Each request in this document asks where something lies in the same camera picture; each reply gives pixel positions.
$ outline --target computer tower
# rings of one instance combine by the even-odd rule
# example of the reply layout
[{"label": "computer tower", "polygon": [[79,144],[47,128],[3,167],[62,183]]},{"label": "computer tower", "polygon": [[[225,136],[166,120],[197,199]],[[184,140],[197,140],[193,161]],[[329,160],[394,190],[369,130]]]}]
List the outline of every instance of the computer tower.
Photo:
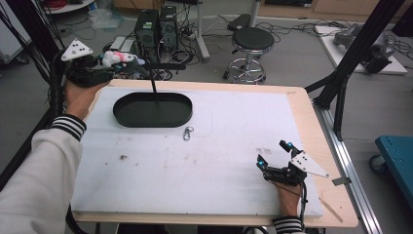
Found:
[{"label": "computer tower", "polygon": [[139,12],[134,35],[139,47],[156,49],[160,41],[158,10],[143,9]]},{"label": "computer tower", "polygon": [[175,51],[178,49],[178,33],[176,21],[176,7],[164,6],[160,12],[161,34],[165,51]]}]

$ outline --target white sleeve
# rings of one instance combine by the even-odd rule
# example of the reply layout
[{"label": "white sleeve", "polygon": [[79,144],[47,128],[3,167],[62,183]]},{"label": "white sleeve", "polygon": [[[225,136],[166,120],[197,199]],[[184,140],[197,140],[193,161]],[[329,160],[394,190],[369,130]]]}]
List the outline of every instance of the white sleeve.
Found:
[{"label": "white sleeve", "polygon": [[298,216],[282,216],[273,219],[277,234],[305,234]]},{"label": "white sleeve", "polygon": [[32,139],[32,151],[0,193],[0,233],[64,233],[86,125],[57,117]]}]

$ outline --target person's right hand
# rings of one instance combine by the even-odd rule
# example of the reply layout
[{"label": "person's right hand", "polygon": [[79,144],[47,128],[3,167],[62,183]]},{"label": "person's right hand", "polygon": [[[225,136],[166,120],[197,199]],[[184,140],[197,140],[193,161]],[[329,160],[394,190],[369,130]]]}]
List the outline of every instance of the person's right hand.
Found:
[{"label": "person's right hand", "polygon": [[85,120],[89,113],[89,107],[94,101],[97,91],[105,87],[109,82],[99,84],[90,88],[82,88],[73,84],[71,81],[66,82],[64,95],[66,98],[66,114]]},{"label": "person's right hand", "polygon": [[282,183],[273,183],[279,192],[282,216],[297,216],[298,202],[301,195],[301,185],[291,186]]}]

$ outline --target black tray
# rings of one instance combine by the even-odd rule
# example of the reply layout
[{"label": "black tray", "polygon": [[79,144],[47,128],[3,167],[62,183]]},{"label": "black tray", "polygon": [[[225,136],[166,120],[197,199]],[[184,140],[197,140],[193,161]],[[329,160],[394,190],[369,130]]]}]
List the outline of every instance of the black tray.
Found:
[{"label": "black tray", "polygon": [[132,93],[113,106],[118,123],[129,128],[176,128],[192,117],[192,101],[176,93]]}]

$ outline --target metal clip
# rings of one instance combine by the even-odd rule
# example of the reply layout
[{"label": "metal clip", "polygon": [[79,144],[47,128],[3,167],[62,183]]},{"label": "metal clip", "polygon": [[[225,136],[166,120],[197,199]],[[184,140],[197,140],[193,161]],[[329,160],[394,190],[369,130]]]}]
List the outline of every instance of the metal clip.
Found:
[{"label": "metal clip", "polygon": [[183,139],[189,140],[191,138],[191,132],[194,132],[194,128],[186,127],[185,132],[183,133]]}]

